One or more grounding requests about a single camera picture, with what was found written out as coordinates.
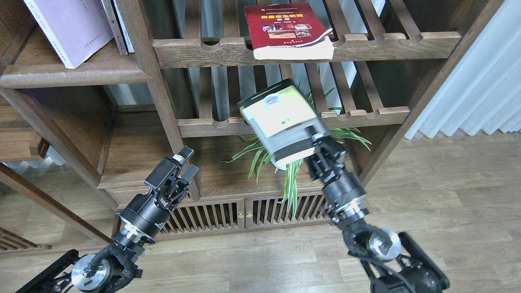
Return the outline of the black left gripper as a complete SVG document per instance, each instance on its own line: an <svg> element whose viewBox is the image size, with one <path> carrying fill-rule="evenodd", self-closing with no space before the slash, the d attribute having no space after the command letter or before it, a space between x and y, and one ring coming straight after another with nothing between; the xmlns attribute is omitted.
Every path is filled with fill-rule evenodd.
<svg viewBox="0 0 521 293"><path fill-rule="evenodd" d="M173 211L188 193L188 186L199 172L196 165L190 164L179 177L185 163L194 150L184 146L172 158L165 157L145 179L150 187L146 195L138 194L120 213L125 225L119 239L129 241L152 241L164 228Z"/></svg>

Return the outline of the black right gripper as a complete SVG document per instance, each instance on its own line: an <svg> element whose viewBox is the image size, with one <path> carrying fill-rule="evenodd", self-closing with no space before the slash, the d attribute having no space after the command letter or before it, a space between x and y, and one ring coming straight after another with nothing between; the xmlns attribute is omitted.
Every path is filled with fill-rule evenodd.
<svg viewBox="0 0 521 293"><path fill-rule="evenodd" d="M368 210L362 202L364 190L357 174L346 170L347 149L335 140L323 140L326 132L307 126L306 132L315 153L306 159L312 180L323 183L322 192L329 208L335 214L366 216Z"/></svg>

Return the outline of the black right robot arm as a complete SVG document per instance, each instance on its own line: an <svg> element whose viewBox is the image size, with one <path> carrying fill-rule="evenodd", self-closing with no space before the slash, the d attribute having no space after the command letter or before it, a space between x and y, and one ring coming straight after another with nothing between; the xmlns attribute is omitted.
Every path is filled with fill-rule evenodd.
<svg viewBox="0 0 521 293"><path fill-rule="evenodd" d="M410 235L366 223L369 211L362 202L366 191L359 177L345 168L347 150L314 126L306 131L315 148L306 161L311 178L324 185L324 211L341 230L348 254L359 259L370 279L370 291L441 293L448 289L448 277Z"/></svg>

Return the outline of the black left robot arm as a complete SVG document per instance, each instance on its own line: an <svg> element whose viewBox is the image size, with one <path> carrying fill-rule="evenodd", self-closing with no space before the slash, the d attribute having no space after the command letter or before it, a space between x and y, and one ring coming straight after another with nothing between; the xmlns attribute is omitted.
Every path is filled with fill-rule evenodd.
<svg viewBox="0 0 521 293"><path fill-rule="evenodd" d="M184 146L171 158L164 158L145 179L147 194L136 195L118 212L123 228L116 231L113 243L97 254L79 256L72 249L19 289L20 293L66 293L77 288L84 293L115 293L136 278L142 270L136 261L144 245L154 245L154 238L167 224L188 193L190 182L199 171L190 164L181 169L194 154Z"/></svg>

